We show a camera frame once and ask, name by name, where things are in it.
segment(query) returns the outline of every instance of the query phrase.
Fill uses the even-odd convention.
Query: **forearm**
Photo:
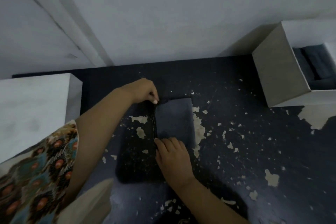
[[[200,224],[249,223],[229,206],[221,202],[196,179],[193,179],[176,193]]]
[[[117,88],[76,120],[79,143],[65,205],[74,199],[88,179],[131,104],[131,96]]]

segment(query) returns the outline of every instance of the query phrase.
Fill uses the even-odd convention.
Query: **white box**
[[[0,80],[0,163],[76,119],[81,99],[69,73]]]
[[[336,90],[311,90],[292,48],[325,44],[336,72],[336,19],[282,21],[252,53],[269,107],[336,103]]]

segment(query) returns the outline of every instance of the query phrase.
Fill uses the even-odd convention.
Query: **beige cloth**
[[[113,179],[106,179],[73,201],[58,217],[59,224],[102,223],[111,211]]]

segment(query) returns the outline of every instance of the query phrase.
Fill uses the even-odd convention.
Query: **sleeve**
[[[74,120],[0,164],[1,223],[56,223],[78,148]]]

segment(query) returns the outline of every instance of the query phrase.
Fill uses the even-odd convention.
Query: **gray wall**
[[[336,15],[336,0],[73,0],[116,65],[250,53],[288,19]]]
[[[0,0],[0,79],[12,74],[92,67],[33,0]]]

